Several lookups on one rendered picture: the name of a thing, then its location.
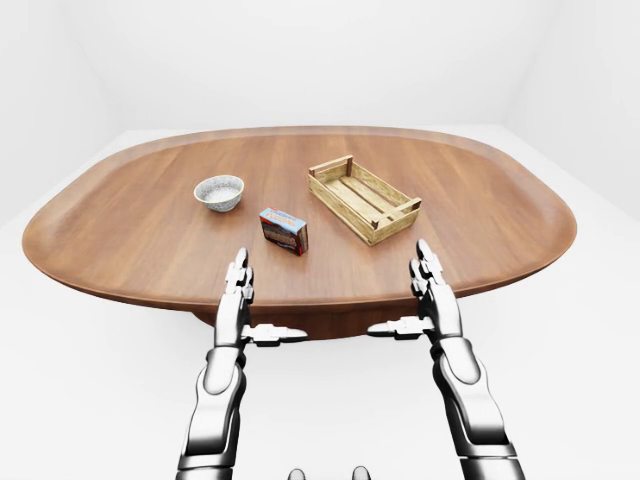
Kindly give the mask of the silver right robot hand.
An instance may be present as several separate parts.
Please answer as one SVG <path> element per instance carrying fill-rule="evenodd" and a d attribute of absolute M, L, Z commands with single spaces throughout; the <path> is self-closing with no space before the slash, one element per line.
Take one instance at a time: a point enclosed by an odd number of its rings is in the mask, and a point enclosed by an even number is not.
<path fill-rule="evenodd" d="M 417 259 L 409 262 L 411 291 L 418 299 L 417 313 L 399 320 L 370 326 L 370 336 L 417 339 L 427 334 L 434 341 L 463 335 L 461 315 L 451 286 L 442 276 L 442 266 L 424 239 L 416 243 Z"/>

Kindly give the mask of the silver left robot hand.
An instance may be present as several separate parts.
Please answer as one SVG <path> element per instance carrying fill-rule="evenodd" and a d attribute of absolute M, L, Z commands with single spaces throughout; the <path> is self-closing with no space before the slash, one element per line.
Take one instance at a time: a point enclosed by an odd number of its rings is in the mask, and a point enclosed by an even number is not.
<path fill-rule="evenodd" d="M 242 247 L 229 264 L 225 293 L 220 298 L 217 310 L 214 345 L 240 347 L 245 342 L 252 342 L 259 347 L 267 347 L 279 346 L 281 342 L 307 340 L 308 334 L 300 329 L 273 324 L 250 326 L 254 272 L 248 263 L 248 250 Z"/>

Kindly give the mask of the printed chocolate pudding box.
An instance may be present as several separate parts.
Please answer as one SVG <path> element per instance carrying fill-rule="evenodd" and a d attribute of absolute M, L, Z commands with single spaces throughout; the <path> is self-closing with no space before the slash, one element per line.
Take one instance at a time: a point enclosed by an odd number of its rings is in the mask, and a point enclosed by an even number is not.
<path fill-rule="evenodd" d="M 307 223 L 281 210 L 266 208 L 259 214 L 265 238 L 302 255 L 308 250 Z"/>

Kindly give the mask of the wooden slat tray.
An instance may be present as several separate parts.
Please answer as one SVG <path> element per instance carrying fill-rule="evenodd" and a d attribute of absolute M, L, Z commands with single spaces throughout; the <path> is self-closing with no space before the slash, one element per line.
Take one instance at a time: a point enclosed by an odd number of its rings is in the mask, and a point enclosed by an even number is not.
<path fill-rule="evenodd" d="M 370 246 L 411 226 L 421 205 L 351 155 L 311 167 L 308 181 L 310 191 Z"/>

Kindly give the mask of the dark round wooden table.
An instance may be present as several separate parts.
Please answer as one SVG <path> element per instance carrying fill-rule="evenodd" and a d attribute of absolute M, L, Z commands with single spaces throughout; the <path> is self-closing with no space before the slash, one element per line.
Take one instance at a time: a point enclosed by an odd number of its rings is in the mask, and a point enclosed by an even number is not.
<path fill-rule="evenodd" d="M 308 170 L 346 155 L 421 199 L 413 225 L 369 246 L 312 194 Z M 228 212 L 194 197 L 218 175 L 244 182 Z M 266 208 L 307 223 L 306 252 L 265 238 Z M 328 339 L 415 312 L 408 263 L 419 239 L 466 296 L 545 268 L 576 229 L 558 195 L 489 145 L 423 130 L 275 127 L 169 137 L 111 155 L 33 217 L 22 245 L 39 270 L 72 288 L 207 323 L 244 247 L 256 275 L 253 321 Z"/>

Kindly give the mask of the patterned white bowl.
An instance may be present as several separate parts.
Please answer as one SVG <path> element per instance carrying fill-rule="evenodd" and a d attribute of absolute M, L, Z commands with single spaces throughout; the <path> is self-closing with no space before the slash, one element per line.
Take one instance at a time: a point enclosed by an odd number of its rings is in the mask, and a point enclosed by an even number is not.
<path fill-rule="evenodd" d="M 228 212 L 242 198 L 244 182 L 233 175 L 218 175 L 201 181 L 194 189 L 194 197 L 210 210 Z"/>

